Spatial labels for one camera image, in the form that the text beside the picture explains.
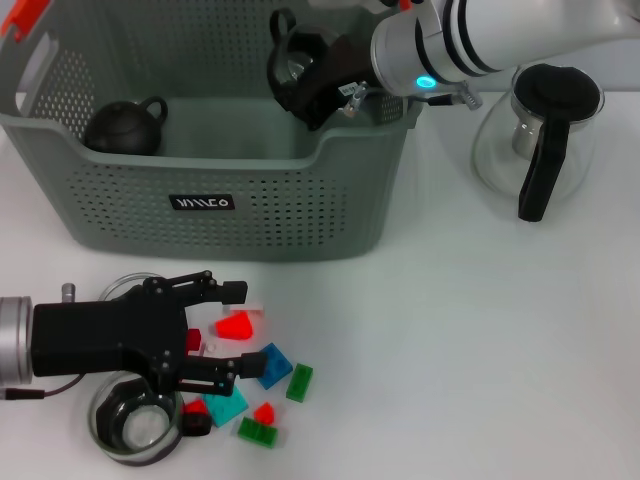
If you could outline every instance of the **black kettle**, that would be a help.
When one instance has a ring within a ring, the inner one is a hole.
[[[158,103],[160,115],[147,109]],[[167,102],[151,97],[140,104],[115,102],[106,105],[89,122],[84,135],[87,148],[121,155],[155,155],[162,141],[162,124],[167,119]]]

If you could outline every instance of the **green block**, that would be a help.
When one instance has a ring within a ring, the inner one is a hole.
[[[293,377],[291,377],[291,383],[287,388],[287,398],[289,400],[295,400],[302,403],[304,397],[307,394],[311,377],[313,376],[313,368],[307,367],[301,363],[296,365],[296,369],[293,371]]]
[[[245,417],[240,424],[238,436],[263,447],[273,448],[278,438],[278,429]]]

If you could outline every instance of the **blue block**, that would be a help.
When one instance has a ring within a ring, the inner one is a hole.
[[[240,390],[235,386],[230,397],[221,397],[220,395],[203,395],[202,399],[207,405],[207,409],[213,418],[216,427],[221,427],[229,420],[244,412],[249,405],[244,399]]]
[[[276,383],[282,380],[293,371],[293,365],[286,359],[282,352],[278,350],[273,343],[270,343],[264,347],[262,352],[267,354],[267,368],[264,371],[264,375],[258,379],[260,385],[265,390],[269,390]]]

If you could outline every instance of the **black coffee pot handle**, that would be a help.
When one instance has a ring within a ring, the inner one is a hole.
[[[284,21],[287,24],[287,31],[282,33],[280,30],[280,18],[284,18]],[[296,26],[296,16],[293,14],[291,10],[288,8],[281,8],[279,10],[275,10],[271,14],[271,19],[269,20],[269,30],[271,31],[271,38],[273,39],[273,43],[275,45],[280,43],[282,37],[293,30],[293,27]]]
[[[518,217],[521,220],[539,222],[544,217],[567,156],[570,128],[569,120],[555,112],[545,118],[527,178],[520,191]]]
[[[140,106],[146,110],[154,103],[160,104],[160,115],[156,117],[156,120],[162,125],[169,116],[169,107],[162,97],[149,97]]]

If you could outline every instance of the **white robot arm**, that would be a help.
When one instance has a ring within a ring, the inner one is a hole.
[[[640,0],[424,0],[376,29],[371,60],[397,96],[640,37]]]

